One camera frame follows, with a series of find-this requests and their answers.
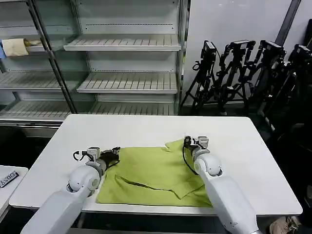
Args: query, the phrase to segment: metal shelf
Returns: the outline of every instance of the metal shelf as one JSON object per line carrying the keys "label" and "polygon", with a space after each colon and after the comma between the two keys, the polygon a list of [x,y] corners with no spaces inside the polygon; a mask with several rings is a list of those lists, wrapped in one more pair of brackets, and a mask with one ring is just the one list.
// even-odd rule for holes
{"label": "metal shelf", "polygon": [[19,2],[19,1],[25,1],[25,0],[0,0],[0,3],[2,3],[2,2]]}
{"label": "metal shelf", "polygon": [[63,121],[70,114],[65,101],[19,101],[14,106],[0,111],[0,119]]}
{"label": "metal shelf", "polygon": [[88,114],[173,116],[174,105],[171,103],[97,102]]}
{"label": "metal shelf", "polygon": [[45,52],[42,45],[26,46],[28,52]]}
{"label": "metal shelf", "polygon": [[176,34],[82,35],[64,46],[67,51],[179,51]]}
{"label": "metal shelf", "polygon": [[78,93],[176,94],[175,73],[93,72]]}
{"label": "metal shelf", "polygon": [[[76,88],[78,81],[66,82],[70,90]],[[0,90],[61,92],[53,72],[6,72],[0,74]]]}

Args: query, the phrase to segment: fabric fold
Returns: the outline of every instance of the fabric fold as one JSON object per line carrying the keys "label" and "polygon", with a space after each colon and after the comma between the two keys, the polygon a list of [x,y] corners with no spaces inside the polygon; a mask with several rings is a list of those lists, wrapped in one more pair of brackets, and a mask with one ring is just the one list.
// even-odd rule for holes
{"label": "fabric fold", "polygon": [[5,39],[2,40],[3,50],[7,57],[28,55],[24,39]]}

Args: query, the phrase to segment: small table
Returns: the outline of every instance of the small table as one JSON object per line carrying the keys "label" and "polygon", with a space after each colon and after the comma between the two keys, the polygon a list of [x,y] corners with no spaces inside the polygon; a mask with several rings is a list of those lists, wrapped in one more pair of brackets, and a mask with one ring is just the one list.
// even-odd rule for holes
{"label": "small table", "polygon": [[[299,215],[302,208],[249,118],[70,115],[10,199],[10,205],[39,208],[64,188],[76,162],[73,152],[91,146],[159,147],[185,136],[208,136],[209,150],[219,156],[257,215]],[[98,191],[87,198],[85,212],[216,216],[212,208],[97,204]]]}
{"label": "small table", "polygon": [[16,171],[19,176],[8,185],[6,185],[4,188],[0,188],[0,222],[9,211],[9,198],[28,172],[28,169],[24,167],[11,167],[0,165],[0,179],[3,179],[13,171]]}

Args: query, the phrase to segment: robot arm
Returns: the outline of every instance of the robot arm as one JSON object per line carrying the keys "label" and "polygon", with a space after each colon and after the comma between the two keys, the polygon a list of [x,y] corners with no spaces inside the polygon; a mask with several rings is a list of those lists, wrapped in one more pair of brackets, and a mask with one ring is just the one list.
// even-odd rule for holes
{"label": "robot arm", "polygon": [[100,174],[81,166],[66,189],[53,193],[25,225],[21,234],[65,234],[80,214],[86,198],[99,186]]}
{"label": "robot arm", "polygon": [[99,186],[104,171],[119,162],[120,147],[101,152],[98,147],[82,151],[81,161],[88,156],[89,161],[76,168],[70,175],[66,188],[53,193],[25,225],[21,234],[65,234],[81,213],[83,204]]}
{"label": "robot arm", "polygon": [[195,171],[204,181],[207,195],[226,230],[232,234],[261,234],[256,214],[237,183],[222,171],[217,156],[207,149],[208,138],[186,137]]}

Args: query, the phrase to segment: black tripod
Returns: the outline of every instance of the black tripod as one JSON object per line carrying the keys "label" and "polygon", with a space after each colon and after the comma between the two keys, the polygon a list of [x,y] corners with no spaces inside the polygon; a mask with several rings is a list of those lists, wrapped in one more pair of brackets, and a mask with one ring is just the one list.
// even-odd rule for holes
{"label": "black tripod", "polygon": [[[256,66],[261,54],[263,54],[261,63]],[[271,41],[262,40],[260,42],[258,53],[249,74],[250,79],[252,79],[255,73],[261,69],[261,73],[255,83],[254,92],[250,98],[251,100],[259,98],[263,101],[270,100],[274,96],[274,89],[279,90],[281,82],[285,79],[283,76],[280,76],[285,68],[285,55],[286,51],[282,46]]]}
{"label": "black tripod", "polygon": [[[216,47],[212,42],[204,41],[204,46],[201,50],[200,58],[202,59],[196,61],[196,64],[193,66],[194,71],[198,71],[195,79],[193,80],[189,90],[185,93],[185,97],[181,102],[182,109],[186,99],[191,97],[193,99],[191,115],[198,114],[199,110],[203,107],[205,103],[214,95],[214,89],[209,88],[211,84],[211,79],[213,84],[215,83],[214,76],[214,65],[216,57]],[[197,89],[195,95],[192,95],[191,91],[195,84],[197,83]]]}
{"label": "black tripod", "polygon": [[[216,74],[218,76],[218,80],[216,81],[216,89],[217,92],[220,93],[218,98],[218,107],[219,111],[222,115],[226,115],[226,111],[224,105],[233,100],[235,95],[239,95],[244,100],[244,107],[248,110],[248,101],[246,97],[246,87],[245,84],[248,83],[250,87],[252,86],[249,77],[245,76],[247,68],[249,68],[253,62],[249,62],[249,58],[251,52],[254,48],[255,41],[241,40],[231,42],[229,45],[225,47],[224,54],[221,55],[220,58],[220,67],[221,70]],[[226,67],[225,59],[232,51],[233,60]],[[245,56],[244,66],[242,65],[243,57]],[[232,86],[233,79],[237,71],[239,70],[239,78],[238,84]],[[222,85],[224,77],[230,71],[229,77],[225,84]]]}
{"label": "black tripod", "polygon": [[310,111],[305,101],[310,95],[312,86],[312,51],[302,45],[296,45],[291,56],[290,64],[287,65],[287,77],[276,96],[264,111],[265,116],[270,117],[276,102],[281,96],[287,96],[290,106],[285,118],[281,121],[280,127],[274,135],[279,137],[282,132],[288,131],[291,126],[300,121]]}

